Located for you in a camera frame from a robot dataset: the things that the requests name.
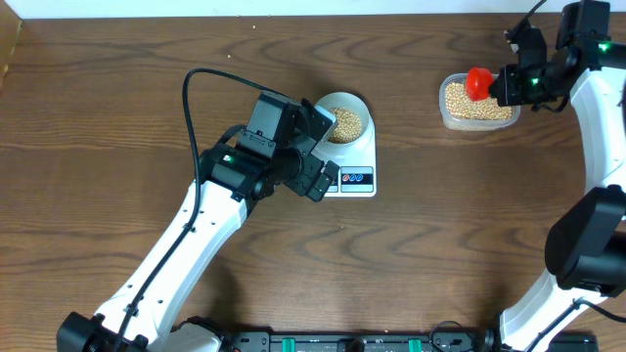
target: white scale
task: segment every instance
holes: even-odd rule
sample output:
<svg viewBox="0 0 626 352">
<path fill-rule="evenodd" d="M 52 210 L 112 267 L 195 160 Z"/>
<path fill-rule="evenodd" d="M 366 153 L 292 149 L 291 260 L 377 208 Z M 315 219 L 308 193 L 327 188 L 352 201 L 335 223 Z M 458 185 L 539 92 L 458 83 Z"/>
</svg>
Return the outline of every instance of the white scale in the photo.
<svg viewBox="0 0 626 352">
<path fill-rule="evenodd" d="M 339 166 L 336 181 L 329 187 L 325 197 L 368 198 L 376 194 L 376 138 L 375 127 L 368 107 L 362 100 L 348 93 L 332 93 L 320 99 L 316 107 L 326 110 L 346 108 L 361 119 L 362 133 L 356 141 L 335 144 L 321 141 L 313 155 Z"/>
</svg>

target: wire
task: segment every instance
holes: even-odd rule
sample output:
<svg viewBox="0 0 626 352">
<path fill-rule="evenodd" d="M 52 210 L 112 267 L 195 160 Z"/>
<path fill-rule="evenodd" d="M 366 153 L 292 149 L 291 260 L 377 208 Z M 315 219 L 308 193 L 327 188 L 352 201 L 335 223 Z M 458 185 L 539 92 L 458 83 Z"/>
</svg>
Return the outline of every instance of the wire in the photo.
<svg viewBox="0 0 626 352">
<path fill-rule="evenodd" d="M 579 299 L 576 301 L 576 303 L 578 303 L 578 305 L 580 306 L 581 304 L 584 304 L 586 306 L 589 306 L 589 308 L 595 310 L 596 312 L 604 315 L 606 318 L 609 318 L 611 320 L 613 320 L 614 322 L 617 323 L 621 323 L 621 324 L 626 324 L 626 317 L 620 317 L 618 315 L 614 315 L 613 313 L 597 306 L 596 304 L 586 301 L 584 299 Z"/>
<path fill-rule="evenodd" d="M 548 1 L 548 0 L 540 0 L 532 9 L 530 9 L 528 14 L 526 14 L 526 16 L 524 16 L 524 18 L 521 19 L 521 21 L 519 23 L 523 23 L 524 21 L 527 21 L 528 19 L 530 19 L 530 17 L 535 13 L 535 11 L 539 10 L 541 5 L 546 3 L 546 1 Z"/>
<path fill-rule="evenodd" d="M 563 111 L 563 109 L 565 109 L 565 107 L 567 106 L 567 103 L 569 103 L 569 94 L 567 94 L 566 96 L 563 97 L 563 99 L 560 101 L 560 104 L 558 107 L 556 107 L 555 109 L 552 109 L 551 107 L 545 105 L 545 104 L 540 104 L 540 103 L 536 103 L 535 105 L 532 106 L 531 110 L 533 112 L 537 112 L 541 109 L 545 109 L 548 110 L 550 112 L 554 112 L 554 113 L 559 113 L 561 111 Z"/>
<path fill-rule="evenodd" d="M 619 102 L 619 106 L 622 107 L 622 121 L 626 126 L 626 81 L 624 81 L 624 88 L 622 89 L 622 101 Z"/>
<path fill-rule="evenodd" d="M 436 343 L 432 342 L 432 338 L 434 337 L 434 332 L 439 329 L 439 327 L 441 327 L 442 325 L 450 325 L 450 324 L 454 324 L 459 328 L 463 328 L 463 326 L 455 321 L 443 321 L 439 324 L 437 324 L 436 326 L 434 326 L 434 328 L 432 328 L 432 330 L 430 331 L 430 334 L 428 335 L 428 343 L 430 344 L 430 347 L 432 347 L 432 349 L 437 350 L 438 352 L 444 352 L 441 348 L 439 348 L 439 346 L 436 345 Z M 467 351 L 462 351 L 462 352 L 470 352 L 474 347 L 475 347 L 475 341 L 474 339 L 466 332 L 466 336 L 469 338 L 469 340 L 471 341 L 471 349 L 467 350 Z"/>
<path fill-rule="evenodd" d="M 617 323 L 621 323 L 621 324 L 626 324 L 626 317 L 620 317 L 617 315 L 614 315 L 613 313 L 610 313 L 608 311 L 606 311 L 605 309 L 599 307 L 598 305 L 584 300 L 582 298 L 575 300 L 569 307 L 567 307 L 567 309 L 565 309 L 564 312 L 562 312 L 558 318 L 556 318 L 550 325 L 548 325 L 547 328 L 545 328 L 543 331 L 539 332 L 537 334 L 537 337 L 535 337 L 535 339 L 532 341 L 532 343 L 530 344 L 530 347 L 528 347 L 527 351 L 528 352 L 532 352 L 535 347 L 537 347 L 537 345 L 539 344 L 539 342 L 546 337 L 546 335 L 548 335 L 550 333 L 550 331 L 552 331 L 554 328 L 556 328 L 563 320 L 565 320 L 565 318 L 567 318 L 573 311 L 580 309 L 581 305 L 586 305 L 589 306 L 589 308 L 595 310 L 596 312 L 602 314 L 603 316 L 605 316 L 606 318 L 609 318 L 611 320 L 613 320 L 614 322 Z"/>
<path fill-rule="evenodd" d="M 541 5 L 543 5 L 548 0 L 540 0 L 530 11 L 518 22 L 515 27 L 511 30 L 510 33 L 507 34 L 508 39 L 516 38 L 517 32 L 521 30 L 521 28 L 525 25 L 525 23 L 530 19 L 530 17 L 537 11 Z"/>
<path fill-rule="evenodd" d="M 246 129 L 245 125 L 235 125 L 231 126 L 229 129 L 224 132 L 222 137 L 217 140 L 217 143 L 226 144 L 231 138 L 235 137 L 241 130 Z"/>
<path fill-rule="evenodd" d="M 212 69 L 212 68 L 204 68 L 204 67 L 198 67 L 198 68 L 194 68 L 192 70 L 190 70 L 187 73 L 187 76 L 185 77 L 185 81 L 183 82 L 183 112 L 185 113 L 185 122 L 187 123 L 187 132 L 189 133 L 189 143 L 192 146 L 192 158 L 194 159 L 194 173 L 195 173 L 195 183 L 196 183 L 196 195 L 194 198 L 194 210 L 192 211 L 192 215 L 189 218 L 189 221 L 187 222 L 187 224 L 185 224 L 185 227 L 183 228 L 183 231 L 180 233 L 180 235 L 178 235 L 178 238 L 176 239 L 176 241 L 174 241 L 174 243 L 172 244 L 172 246 L 167 250 L 167 252 L 165 252 L 165 254 L 163 255 L 163 257 L 158 261 L 158 263 L 156 264 L 155 268 L 152 270 L 152 272 L 148 275 L 148 277 L 146 278 L 146 280 L 144 281 L 144 283 L 141 285 L 141 287 L 139 288 L 139 290 L 137 291 L 137 294 L 135 295 L 135 298 L 133 298 L 133 300 L 131 301 L 131 303 L 126 307 L 126 314 L 124 315 L 124 319 L 121 322 L 121 325 L 119 327 L 119 331 L 117 332 L 117 337 L 115 338 L 115 345 L 113 348 L 113 351 L 115 352 L 119 352 L 120 348 L 121 348 L 121 343 L 124 337 L 124 334 L 126 333 L 126 329 L 128 328 L 128 324 L 130 323 L 130 318 L 137 312 L 137 308 L 139 305 L 139 302 L 142 300 L 144 293 L 146 292 L 146 290 L 148 289 L 148 287 L 150 286 L 150 284 L 152 283 L 152 281 L 155 279 L 155 277 L 158 275 L 158 272 L 162 269 L 162 267 L 165 265 L 165 263 L 167 262 L 167 260 L 169 259 L 169 257 L 172 256 L 172 254 L 174 253 L 174 251 L 176 251 L 176 248 L 178 247 L 178 245 L 180 245 L 180 243 L 185 239 L 185 237 L 187 236 L 187 234 L 189 234 L 189 232 L 193 229 L 194 223 L 196 222 L 196 218 L 198 217 L 198 213 L 200 211 L 200 195 L 201 195 L 201 183 L 200 183 L 200 157 L 198 154 L 198 144 L 196 143 L 196 134 L 194 133 L 194 124 L 192 122 L 192 116 L 191 113 L 189 112 L 189 82 L 192 79 L 192 76 L 198 72 L 202 72 L 202 73 L 211 73 L 211 74 L 215 74 L 215 75 L 219 75 L 222 77 L 226 77 L 226 78 L 230 78 L 230 79 L 234 79 L 240 83 L 243 83 L 245 85 L 248 85 L 252 88 L 256 88 L 262 91 L 269 91 L 272 93 L 276 93 L 276 94 L 280 94 L 282 96 L 285 96 L 284 94 L 277 92 L 275 90 L 269 89 L 267 87 L 264 87 L 260 84 L 254 83 L 252 81 L 249 81 L 247 79 L 241 78 L 239 76 L 236 76 L 234 74 L 228 73 L 228 72 L 224 72 L 224 71 L 220 71 L 217 69 Z"/>
</svg>

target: wooden table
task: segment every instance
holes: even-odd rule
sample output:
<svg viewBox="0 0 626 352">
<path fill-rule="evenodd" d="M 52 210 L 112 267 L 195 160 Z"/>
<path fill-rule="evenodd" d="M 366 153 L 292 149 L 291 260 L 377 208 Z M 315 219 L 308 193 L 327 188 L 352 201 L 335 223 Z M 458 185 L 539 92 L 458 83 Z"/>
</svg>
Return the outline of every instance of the wooden table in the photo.
<svg viewBox="0 0 626 352">
<path fill-rule="evenodd" d="M 193 178 L 180 89 L 218 67 L 299 99 L 358 93 L 377 125 L 379 193 L 313 203 L 287 188 L 219 251 L 179 319 L 274 330 L 491 327 L 544 268 L 550 227 L 583 195 L 572 108 L 491 133 L 446 129 L 445 77 L 515 62 L 518 15 L 27 21 L 0 96 L 0 350 L 55 349 L 135 270 Z M 549 45 L 559 16 L 533 23 Z M 626 16 L 612 18 L 626 41 Z M 201 148 L 257 92 L 213 76 L 190 99 Z M 626 312 L 623 297 L 604 307 Z M 603 351 L 618 324 L 585 313 Z"/>
</svg>

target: soybean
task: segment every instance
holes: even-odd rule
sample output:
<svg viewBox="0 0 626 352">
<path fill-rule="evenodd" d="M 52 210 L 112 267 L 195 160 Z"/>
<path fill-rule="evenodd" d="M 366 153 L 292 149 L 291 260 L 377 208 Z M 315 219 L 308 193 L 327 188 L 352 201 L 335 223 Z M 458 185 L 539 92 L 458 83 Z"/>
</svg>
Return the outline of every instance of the soybean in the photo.
<svg viewBox="0 0 626 352">
<path fill-rule="evenodd" d="M 446 87 L 446 109 L 455 117 L 467 119 L 504 120 L 513 117 L 513 109 L 499 107 L 495 98 L 473 102 L 462 83 L 450 83 Z"/>
<path fill-rule="evenodd" d="M 354 111 L 346 108 L 331 108 L 331 112 L 336 116 L 337 127 L 329 142 L 350 143 L 356 141 L 361 136 L 361 119 Z"/>
</svg>

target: clear plastic container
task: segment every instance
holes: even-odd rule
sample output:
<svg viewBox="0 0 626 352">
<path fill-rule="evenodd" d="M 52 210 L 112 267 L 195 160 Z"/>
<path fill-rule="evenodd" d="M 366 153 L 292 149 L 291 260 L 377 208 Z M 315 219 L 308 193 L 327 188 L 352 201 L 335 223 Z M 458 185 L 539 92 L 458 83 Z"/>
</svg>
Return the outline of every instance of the clear plastic container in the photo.
<svg viewBox="0 0 626 352">
<path fill-rule="evenodd" d="M 446 87 L 450 83 L 464 83 L 468 77 L 467 73 L 456 73 L 446 78 L 439 88 L 439 109 L 441 110 L 441 116 L 443 116 L 443 124 L 446 127 L 459 130 L 459 131 L 493 131 L 500 128 L 509 127 L 514 124 L 519 118 L 521 112 L 520 107 L 512 107 L 513 116 L 506 120 L 479 120 L 460 118 L 453 116 L 446 108 Z"/>
</svg>

